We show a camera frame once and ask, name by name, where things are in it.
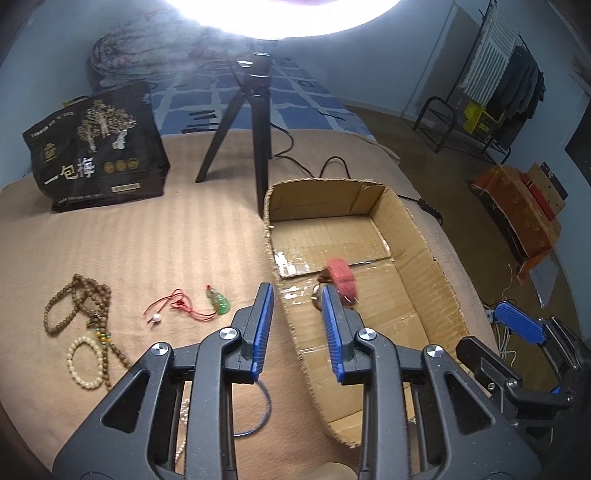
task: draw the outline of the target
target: white bead bracelet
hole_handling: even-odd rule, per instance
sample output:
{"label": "white bead bracelet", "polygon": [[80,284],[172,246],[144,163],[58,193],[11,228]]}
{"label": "white bead bracelet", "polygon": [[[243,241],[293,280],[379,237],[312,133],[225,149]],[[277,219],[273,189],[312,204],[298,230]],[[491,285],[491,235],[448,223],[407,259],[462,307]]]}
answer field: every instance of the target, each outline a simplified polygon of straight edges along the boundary
{"label": "white bead bracelet", "polygon": [[[96,353],[96,362],[98,365],[98,375],[92,382],[87,382],[82,380],[78,375],[78,372],[74,369],[74,352],[81,344],[87,344],[92,347],[92,349]],[[103,352],[101,351],[100,347],[94,343],[90,338],[87,336],[78,337],[74,340],[72,346],[68,349],[67,361],[68,370],[70,371],[70,375],[74,379],[74,381],[80,385],[82,388],[86,388],[87,390],[94,390],[98,388],[103,383]]]}

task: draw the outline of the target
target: blue patterned sheet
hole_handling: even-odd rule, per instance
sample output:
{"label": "blue patterned sheet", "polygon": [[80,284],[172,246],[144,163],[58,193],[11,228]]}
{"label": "blue patterned sheet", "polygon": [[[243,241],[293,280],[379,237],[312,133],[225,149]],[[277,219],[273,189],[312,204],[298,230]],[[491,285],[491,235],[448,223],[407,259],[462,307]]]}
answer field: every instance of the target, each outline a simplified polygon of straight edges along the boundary
{"label": "blue patterned sheet", "polygon": [[[272,65],[271,122],[279,127],[354,132],[375,138],[361,119],[349,112],[327,89],[290,59]],[[232,72],[181,72],[151,85],[154,119],[161,135],[216,130],[238,90]],[[251,129],[250,104],[245,102],[233,129]]]}

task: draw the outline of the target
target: cardboard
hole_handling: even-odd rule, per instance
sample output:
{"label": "cardboard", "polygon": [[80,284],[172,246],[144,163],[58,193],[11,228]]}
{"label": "cardboard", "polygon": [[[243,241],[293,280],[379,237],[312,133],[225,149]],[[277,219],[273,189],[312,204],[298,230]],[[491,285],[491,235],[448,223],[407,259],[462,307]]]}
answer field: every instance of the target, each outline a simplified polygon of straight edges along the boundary
{"label": "cardboard", "polygon": [[[280,303],[314,402],[333,437],[359,445],[362,387],[343,387],[332,373],[322,315],[310,299],[318,273],[329,258],[344,258],[367,327],[415,349],[437,343],[452,356],[469,335],[457,297],[408,210],[384,185],[288,180],[269,189],[264,220]],[[405,398],[411,419],[407,385]]]}
{"label": "cardboard", "polygon": [[558,213],[564,208],[566,202],[560,196],[560,193],[552,183],[552,181],[548,178],[548,176],[542,171],[541,167],[534,163],[532,167],[528,170],[527,174],[531,178],[531,181],[536,185],[541,194],[543,195],[546,202],[554,212],[554,216],[558,215]]}

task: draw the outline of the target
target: blue gripper pad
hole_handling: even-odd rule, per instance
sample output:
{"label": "blue gripper pad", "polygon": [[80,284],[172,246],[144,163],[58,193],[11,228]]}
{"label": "blue gripper pad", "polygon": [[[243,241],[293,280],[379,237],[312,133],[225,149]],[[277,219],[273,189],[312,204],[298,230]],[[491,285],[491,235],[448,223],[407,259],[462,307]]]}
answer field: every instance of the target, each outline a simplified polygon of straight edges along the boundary
{"label": "blue gripper pad", "polygon": [[326,340],[329,347],[330,364],[336,381],[341,383],[345,377],[345,366],[343,364],[343,343],[340,338],[339,329],[336,324],[335,308],[330,301],[328,288],[322,289],[322,319],[326,330]]}
{"label": "blue gripper pad", "polygon": [[[265,363],[265,354],[267,352],[267,343],[269,341],[269,332],[271,330],[271,319],[273,317],[273,287],[269,284],[262,284],[261,288],[265,288],[262,299],[262,306],[260,310],[260,317],[258,326],[256,327],[255,339],[252,346],[252,367],[251,373],[253,379],[258,380],[258,376],[262,372],[262,367]],[[258,307],[259,294],[256,295],[255,305],[253,311]]]}
{"label": "blue gripper pad", "polygon": [[497,322],[509,327],[528,343],[541,345],[546,341],[542,326],[508,301],[499,303],[493,315]]}

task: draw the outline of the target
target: hanging clothes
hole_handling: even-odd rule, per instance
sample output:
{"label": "hanging clothes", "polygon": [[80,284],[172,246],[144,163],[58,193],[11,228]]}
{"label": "hanging clothes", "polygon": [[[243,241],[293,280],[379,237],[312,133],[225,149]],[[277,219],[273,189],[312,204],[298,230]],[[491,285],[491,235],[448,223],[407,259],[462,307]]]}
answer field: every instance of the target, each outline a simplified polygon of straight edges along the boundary
{"label": "hanging clothes", "polygon": [[534,91],[527,108],[523,112],[516,113],[511,118],[507,118],[501,127],[493,133],[494,139],[502,148],[508,150],[517,138],[517,135],[519,135],[519,132],[521,132],[525,122],[533,118],[538,103],[544,101],[545,92],[544,74],[538,70]]}
{"label": "hanging clothes", "polygon": [[506,118],[523,113],[534,95],[538,79],[538,64],[523,46],[515,47],[509,64],[495,91]]}

